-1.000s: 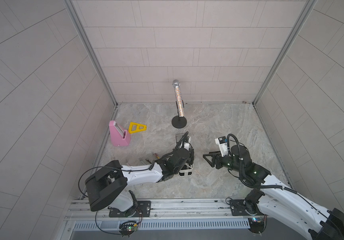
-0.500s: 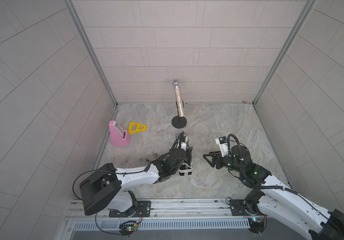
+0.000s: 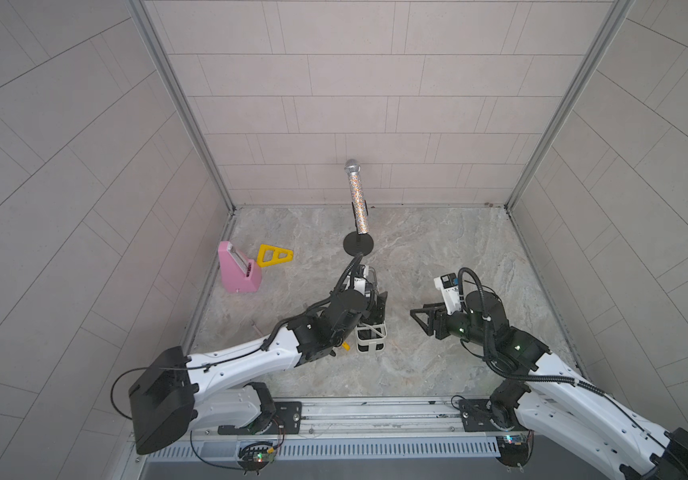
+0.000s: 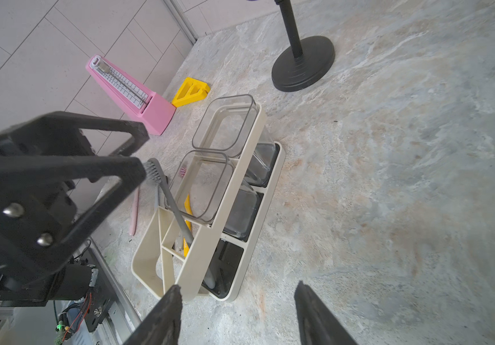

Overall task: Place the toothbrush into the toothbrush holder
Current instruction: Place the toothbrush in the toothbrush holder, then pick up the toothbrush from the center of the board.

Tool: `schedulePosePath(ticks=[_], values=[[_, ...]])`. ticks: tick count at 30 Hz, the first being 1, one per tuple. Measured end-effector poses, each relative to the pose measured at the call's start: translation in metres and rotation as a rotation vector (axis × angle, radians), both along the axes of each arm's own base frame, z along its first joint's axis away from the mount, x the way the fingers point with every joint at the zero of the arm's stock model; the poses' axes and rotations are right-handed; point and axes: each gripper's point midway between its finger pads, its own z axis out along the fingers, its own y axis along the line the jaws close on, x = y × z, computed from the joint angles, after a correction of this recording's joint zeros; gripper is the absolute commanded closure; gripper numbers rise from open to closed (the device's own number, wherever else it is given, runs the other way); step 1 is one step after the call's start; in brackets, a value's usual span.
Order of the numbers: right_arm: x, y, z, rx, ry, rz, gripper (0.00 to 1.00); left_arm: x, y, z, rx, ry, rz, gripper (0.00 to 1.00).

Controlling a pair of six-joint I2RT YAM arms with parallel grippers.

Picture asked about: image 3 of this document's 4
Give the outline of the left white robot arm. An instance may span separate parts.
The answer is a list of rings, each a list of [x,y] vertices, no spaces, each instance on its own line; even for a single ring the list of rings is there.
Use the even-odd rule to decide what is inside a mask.
[[[191,356],[179,346],[165,350],[136,368],[128,389],[137,453],[157,452],[198,429],[266,429],[276,407],[259,377],[334,355],[356,327],[384,321],[387,299],[348,289],[278,322],[258,340]]]

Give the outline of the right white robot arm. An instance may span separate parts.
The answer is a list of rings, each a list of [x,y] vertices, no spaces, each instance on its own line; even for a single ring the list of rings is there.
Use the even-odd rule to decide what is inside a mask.
[[[466,422],[501,431],[501,462],[522,466],[539,433],[610,479],[688,479],[688,430],[667,430],[584,378],[541,340],[510,324],[501,298],[474,291],[462,303],[426,304],[411,317],[429,336],[482,347],[502,383],[486,402],[455,397]]]

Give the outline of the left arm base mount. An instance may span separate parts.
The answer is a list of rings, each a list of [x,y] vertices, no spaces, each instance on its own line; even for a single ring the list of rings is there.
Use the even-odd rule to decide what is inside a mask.
[[[303,403],[282,401],[274,403],[274,410],[262,412],[246,427],[231,425],[218,427],[219,435],[277,435],[279,433],[298,434],[302,418]]]

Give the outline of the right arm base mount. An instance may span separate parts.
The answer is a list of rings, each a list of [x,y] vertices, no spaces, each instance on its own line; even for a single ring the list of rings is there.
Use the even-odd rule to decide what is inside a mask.
[[[526,431],[516,416],[516,409],[519,407],[517,400],[468,399],[454,395],[451,406],[459,412],[465,432]]]

